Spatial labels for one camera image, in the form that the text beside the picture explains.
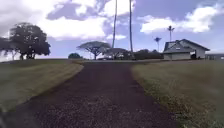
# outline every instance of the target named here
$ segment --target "blue sky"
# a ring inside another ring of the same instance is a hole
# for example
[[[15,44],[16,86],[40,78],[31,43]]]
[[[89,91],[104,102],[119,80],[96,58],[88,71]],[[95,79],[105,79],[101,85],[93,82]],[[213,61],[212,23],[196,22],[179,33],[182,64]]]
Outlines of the blue sky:
[[[78,52],[80,44],[92,40],[112,43],[115,0],[0,0],[0,35],[15,23],[39,25],[51,44],[50,56],[67,58]],[[117,40],[115,47],[130,49],[129,0],[118,0]],[[169,41],[167,27],[175,27],[173,40],[189,39],[211,49],[224,52],[223,0],[133,0],[134,50],[157,49],[153,38],[159,36],[160,51]]]

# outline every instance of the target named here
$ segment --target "dirt road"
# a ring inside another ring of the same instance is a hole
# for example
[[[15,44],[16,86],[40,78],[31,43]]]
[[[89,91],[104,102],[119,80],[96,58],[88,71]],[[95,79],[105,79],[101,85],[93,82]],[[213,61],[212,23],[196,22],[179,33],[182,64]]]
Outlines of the dirt road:
[[[8,112],[9,128],[175,128],[131,64],[86,63],[75,77]]]

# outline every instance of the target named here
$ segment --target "building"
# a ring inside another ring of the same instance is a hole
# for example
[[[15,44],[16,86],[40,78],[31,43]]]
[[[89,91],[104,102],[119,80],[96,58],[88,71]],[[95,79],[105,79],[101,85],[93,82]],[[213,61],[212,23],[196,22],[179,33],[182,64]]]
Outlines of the building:
[[[210,50],[197,43],[183,39],[166,42],[163,55],[165,60],[187,60],[192,57],[195,59],[205,59],[206,51]]]
[[[224,60],[224,53],[222,53],[222,54],[218,54],[218,53],[206,54],[205,58],[207,60]]]

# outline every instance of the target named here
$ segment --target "green lawn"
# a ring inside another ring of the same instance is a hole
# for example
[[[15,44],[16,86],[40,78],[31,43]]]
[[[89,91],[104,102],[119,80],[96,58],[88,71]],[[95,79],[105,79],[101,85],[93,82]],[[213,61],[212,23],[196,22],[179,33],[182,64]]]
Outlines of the green lawn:
[[[185,127],[224,127],[224,62],[184,61],[134,66],[148,95]]]
[[[4,111],[59,85],[81,71],[72,60],[24,60],[0,63],[0,107]]]

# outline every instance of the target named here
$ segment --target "tree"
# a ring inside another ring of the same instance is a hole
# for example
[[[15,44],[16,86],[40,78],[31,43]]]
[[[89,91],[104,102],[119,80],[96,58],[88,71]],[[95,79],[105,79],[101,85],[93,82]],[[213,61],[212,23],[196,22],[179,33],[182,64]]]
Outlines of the tree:
[[[130,20],[129,20],[129,22],[130,22],[129,23],[130,46],[131,46],[131,53],[132,53],[132,56],[133,56],[133,42],[132,42],[132,0],[129,0],[129,11],[130,11]]]
[[[112,56],[114,59],[117,59],[119,57],[123,57],[124,53],[126,53],[127,50],[123,48],[110,48],[103,52],[104,55]]]
[[[84,43],[78,46],[78,49],[84,49],[88,52],[91,52],[94,55],[94,59],[100,54],[105,52],[107,49],[111,48],[108,43],[99,42],[99,41],[92,41]]]
[[[159,42],[162,38],[160,37],[156,37],[154,40],[157,42],[157,45],[158,45],[158,51],[159,51]]]
[[[68,56],[69,59],[80,59],[82,58],[78,53],[71,53]]]
[[[8,53],[12,54],[12,60],[14,60],[15,55],[18,53],[18,49],[15,43],[11,42],[8,38],[0,37],[0,53],[4,52],[4,55]]]
[[[172,41],[172,32],[174,31],[175,28],[173,28],[172,26],[168,27],[168,31],[170,32],[170,42]]]
[[[114,15],[114,31],[113,31],[112,48],[114,48],[114,43],[115,43],[115,39],[116,39],[116,22],[117,22],[117,0],[115,0],[115,15]]]
[[[19,23],[10,29],[10,41],[20,53],[20,59],[35,59],[35,55],[49,55],[50,44],[47,34],[40,27],[30,23]]]
[[[163,55],[158,51],[149,51],[148,49],[142,49],[134,53],[135,59],[145,60],[145,59],[163,59]]]

